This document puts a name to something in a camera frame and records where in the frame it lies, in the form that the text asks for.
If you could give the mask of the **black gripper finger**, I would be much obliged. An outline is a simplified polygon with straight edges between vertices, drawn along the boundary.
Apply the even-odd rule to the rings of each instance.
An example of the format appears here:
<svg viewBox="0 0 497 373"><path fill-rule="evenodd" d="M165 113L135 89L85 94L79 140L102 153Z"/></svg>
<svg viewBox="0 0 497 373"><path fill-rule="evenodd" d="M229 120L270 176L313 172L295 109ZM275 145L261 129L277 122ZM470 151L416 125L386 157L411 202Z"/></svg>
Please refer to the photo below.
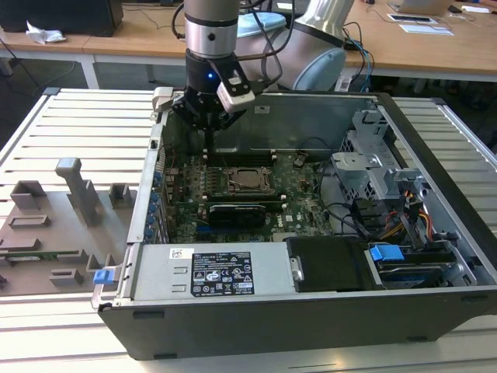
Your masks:
<svg viewBox="0 0 497 373"><path fill-rule="evenodd" d="M205 100L202 96L180 96L173 101L172 108L186 128L186 149L190 154L207 152L210 133L208 117L202 111Z"/></svg>
<svg viewBox="0 0 497 373"><path fill-rule="evenodd" d="M222 111L219 113L212 113L210 115L210 152L214 152L214 135L218 131L223 131L228 129L232 124L234 124L243 114L245 110L238 111L236 113L228 113Z"/></svg>

